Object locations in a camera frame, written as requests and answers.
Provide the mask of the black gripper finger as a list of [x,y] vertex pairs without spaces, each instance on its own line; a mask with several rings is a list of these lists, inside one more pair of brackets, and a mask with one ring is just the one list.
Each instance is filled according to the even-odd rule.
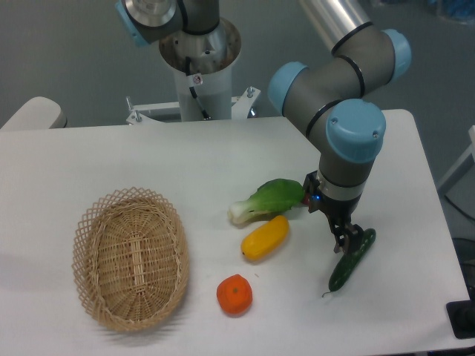
[[361,226],[355,224],[349,223],[345,227],[345,249],[344,253],[345,254],[353,254],[356,253],[360,248],[362,244],[362,240],[364,237],[364,230],[362,229]]
[[348,253],[348,232],[347,225],[334,225],[332,227],[332,234],[335,238],[335,246],[333,251],[337,254],[342,252],[343,254]]

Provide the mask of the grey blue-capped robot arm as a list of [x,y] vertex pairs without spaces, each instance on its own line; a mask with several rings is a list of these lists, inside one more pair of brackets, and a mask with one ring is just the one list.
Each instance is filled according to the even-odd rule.
[[[352,224],[386,121],[364,95],[404,74],[411,63],[406,38],[379,30],[357,1],[303,1],[301,6],[332,54],[312,70],[299,62],[271,78],[268,96],[319,151],[317,171],[304,190],[310,211],[323,212],[335,250],[356,252],[362,229]],[[157,43],[174,71],[183,121],[230,119],[230,70],[240,54],[236,28],[220,15],[218,1],[118,1],[117,12],[134,42]]]

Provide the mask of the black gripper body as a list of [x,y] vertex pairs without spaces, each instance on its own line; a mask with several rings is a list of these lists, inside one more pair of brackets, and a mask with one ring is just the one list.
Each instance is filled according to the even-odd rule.
[[307,194],[309,212],[321,211],[327,217],[332,233],[347,233],[361,229],[351,223],[352,213],[360,198],[358,196],[351,200],[334,200],[323,193]]

